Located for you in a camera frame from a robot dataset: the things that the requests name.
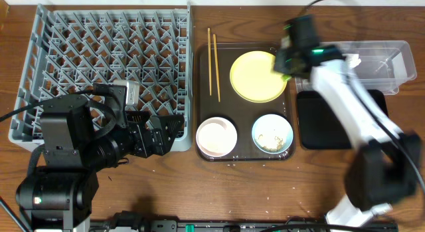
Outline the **green snack wrapper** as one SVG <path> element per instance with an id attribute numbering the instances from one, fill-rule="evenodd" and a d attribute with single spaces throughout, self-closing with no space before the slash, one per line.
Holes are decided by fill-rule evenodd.
<path id="1" fill-rule="evenodd" d="M 283 80 L 284 81 L 288 81 L 288 80 L 290 80 L 292 77 L 290 76 L 290 75 L 283 75 Z"/>

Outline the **light blue bowl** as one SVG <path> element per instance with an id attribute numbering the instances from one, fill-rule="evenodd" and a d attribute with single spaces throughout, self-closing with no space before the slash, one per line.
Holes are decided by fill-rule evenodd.
<path id="1" fill-rule="evenodd" d="M 263 133 L 273 133 L 285 140 L 284 147 L 277 152 L 267 152 L 263 150 L 256 142 L 256 138 Z M 294 141 L 294 131 L 286 118 L 277 114 L 266 114 L 259 117 L 252 127 L 252 139 L 254 144 L 267 154 L 281 154 L 288 152 Z"/>

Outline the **rice and nut leftovers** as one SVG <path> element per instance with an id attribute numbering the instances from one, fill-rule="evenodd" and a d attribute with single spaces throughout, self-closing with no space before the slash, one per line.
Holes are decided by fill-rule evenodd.
<path id="1" fill-rule="evenodd" d="M 285 144 L 285 140 L 273 133 L 263 133 L 256 138 L 257 144 L 267 152 L 280 151 Z"/>

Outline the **white paper napkin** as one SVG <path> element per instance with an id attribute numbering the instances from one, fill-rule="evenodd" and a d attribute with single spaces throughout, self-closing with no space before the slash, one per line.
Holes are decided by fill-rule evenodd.
<path id="1" fill-rule="evenodd" d="M 344 56 L 349 68 L 355 68 L 361 64 L 359 54 L 344 54 Z"/>

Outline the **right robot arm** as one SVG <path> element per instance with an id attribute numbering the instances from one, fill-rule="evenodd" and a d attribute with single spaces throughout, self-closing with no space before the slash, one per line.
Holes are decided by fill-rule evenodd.
<path id="1" fill-rule="evenodd" d="M 344 128 L 355 158 L 344 179 L 345 195 L 327 214 L 330 231 L 356 231 L 374 216 L 424 187 L 419 170 L 422 141 L 405 134 L 380 109 L 336 45 L 321 43 L 311 15 L 286 21 L 274 70 L 307 79 Z"/>

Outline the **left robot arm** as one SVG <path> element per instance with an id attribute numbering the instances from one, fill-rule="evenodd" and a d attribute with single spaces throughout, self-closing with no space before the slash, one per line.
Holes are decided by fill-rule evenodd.
<path id="1" fill-rule="evenodd" d="M 78 94 L 41 106 L 44 144 L 32 152 L 16 192 L 28 231 L 73 231 L 92 212 L 98 171 L 118 167 L 128 154 L 165 155 L 185 123 L 182 115 L 113 110 Z"/>

